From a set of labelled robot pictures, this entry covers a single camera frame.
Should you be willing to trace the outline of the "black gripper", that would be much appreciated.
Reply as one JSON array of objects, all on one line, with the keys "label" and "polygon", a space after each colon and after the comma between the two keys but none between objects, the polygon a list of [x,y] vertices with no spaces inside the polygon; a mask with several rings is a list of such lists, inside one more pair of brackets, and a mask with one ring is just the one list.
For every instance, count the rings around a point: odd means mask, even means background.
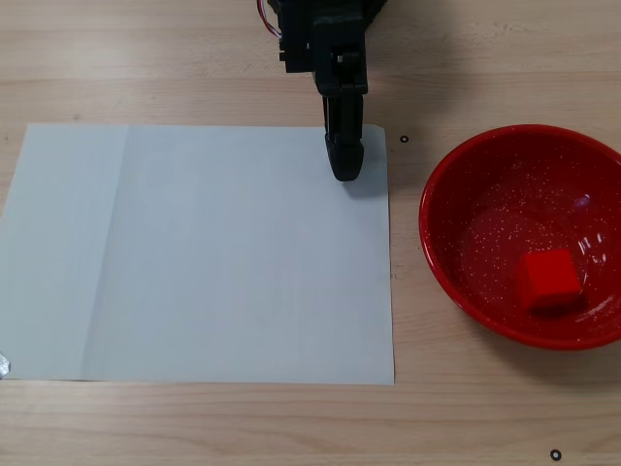
[{"label": "black gripper", "polygon": [[323,95],[325,143],[335,178],[358,178],[364,160],[363,95],[368,92],[360,8],[281,8],[279,59],[290,74],[311,73]]}]

